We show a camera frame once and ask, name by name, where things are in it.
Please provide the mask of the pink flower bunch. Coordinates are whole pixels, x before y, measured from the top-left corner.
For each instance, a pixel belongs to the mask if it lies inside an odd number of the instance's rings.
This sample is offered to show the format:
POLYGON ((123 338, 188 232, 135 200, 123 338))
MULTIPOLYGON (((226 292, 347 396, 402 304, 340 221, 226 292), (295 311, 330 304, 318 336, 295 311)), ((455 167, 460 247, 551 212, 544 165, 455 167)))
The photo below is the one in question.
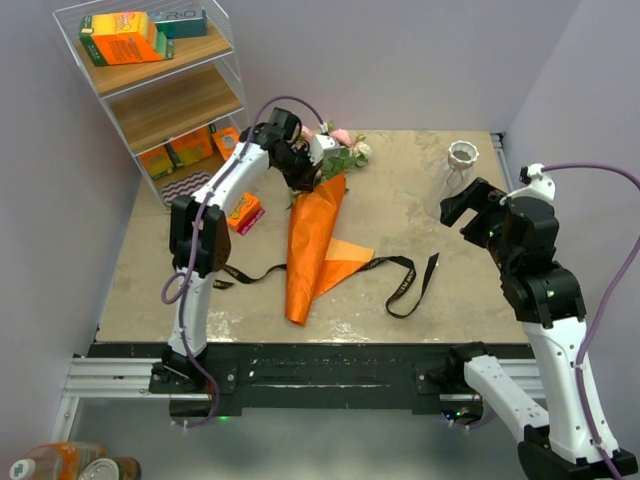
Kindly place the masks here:
MULTIPOLYGON (((310 175, 312 180, 311 189, 289 188, 289 204, 286 207, 287 210, 293 208, 296 199, 300 195, 314 191, 322 183, 348 170, 346 160, 352 153, 352 137, 347 130, 337 128, 332 122, 329 122, 328 128, 329 136, 334 139, 336 147, 332 148, 329 153, 324 153, 322 159, 312 171, 310 175)), ((294 143, 294 150, 298 153, 307 153, 316 135, 316 131, 306 126, 301 126, 298 138, 294 143)))

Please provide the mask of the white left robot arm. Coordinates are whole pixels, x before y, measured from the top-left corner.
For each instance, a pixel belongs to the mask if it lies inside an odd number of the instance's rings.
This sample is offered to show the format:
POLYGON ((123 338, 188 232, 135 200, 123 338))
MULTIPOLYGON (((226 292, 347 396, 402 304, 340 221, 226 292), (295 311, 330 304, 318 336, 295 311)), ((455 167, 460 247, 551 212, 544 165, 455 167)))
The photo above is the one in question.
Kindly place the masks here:
POLYGON ((177 303, 173 331, 162 355, 162 367, 185 392, 200 390, 207 368, 198 361, 207 348, 206 323, 216 274, 231 253, 227 219, 248 187, 267 170, 278 170, 287 186, 311 192, 315 177, 333 140, 321 136, 300 143, 302 122, 293 113, 274 108, 266 122, 255 122, 239 137, 231 156, 217 173, 190 195, 171 203, 169 250, 179 282, 173 297, 164 286, 161 299, 177 303))

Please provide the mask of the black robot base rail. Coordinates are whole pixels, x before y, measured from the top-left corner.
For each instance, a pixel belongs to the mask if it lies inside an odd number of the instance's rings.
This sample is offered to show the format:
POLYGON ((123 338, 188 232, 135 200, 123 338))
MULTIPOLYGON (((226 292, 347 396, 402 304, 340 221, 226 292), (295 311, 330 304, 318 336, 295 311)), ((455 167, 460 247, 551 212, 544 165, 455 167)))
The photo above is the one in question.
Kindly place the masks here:
POLYGON ((448 344, 212 343, 198 360, 217 381, 218 414, 246 408, 408 410, 437 414, 448 344))

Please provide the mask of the orange wrapping paper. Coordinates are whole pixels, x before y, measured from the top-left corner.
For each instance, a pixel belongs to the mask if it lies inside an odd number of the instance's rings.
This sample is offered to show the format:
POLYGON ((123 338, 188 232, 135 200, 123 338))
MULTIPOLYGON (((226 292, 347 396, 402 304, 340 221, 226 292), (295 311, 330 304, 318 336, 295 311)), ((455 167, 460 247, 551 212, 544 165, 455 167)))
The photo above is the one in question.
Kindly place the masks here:
POLYGON ((356 273, 375 250, 334 237, 347 191, 339 174, 294 201, 286 263, 285 317, 304 326, 315 299, 356 273))

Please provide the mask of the white rose stem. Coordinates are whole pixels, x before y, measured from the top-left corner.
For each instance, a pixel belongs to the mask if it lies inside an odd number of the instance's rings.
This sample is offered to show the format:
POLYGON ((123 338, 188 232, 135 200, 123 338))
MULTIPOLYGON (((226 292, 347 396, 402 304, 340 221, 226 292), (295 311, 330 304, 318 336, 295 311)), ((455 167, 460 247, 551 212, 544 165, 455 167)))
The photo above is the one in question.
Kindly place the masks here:
POLYGON ((347 169, 364 168, 369 165, 373 153, 366 140, 367 137, 364 134, 360 134, 352 145, 347 148, 348 156, 345 160, 347 169))

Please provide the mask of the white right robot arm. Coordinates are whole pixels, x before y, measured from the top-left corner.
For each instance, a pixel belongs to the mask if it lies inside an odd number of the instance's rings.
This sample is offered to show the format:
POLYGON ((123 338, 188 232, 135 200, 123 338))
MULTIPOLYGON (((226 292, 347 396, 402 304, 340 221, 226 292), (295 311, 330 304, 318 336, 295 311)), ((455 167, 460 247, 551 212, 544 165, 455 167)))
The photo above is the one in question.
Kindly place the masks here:
POLYGON ((575 275, 555 261, 559 222, 549 196, 507 194, 482 178, 441 203, 452 226, 468 210, 463 238, 491 255, 501 290, 532 348, 546 404, 540 406, 482 342, 449 350, 442 376, 452 390, 479 393, 517 442, 529 479, 623 479, 636 456, 613 436, 590 361, 586 309, 575 275))

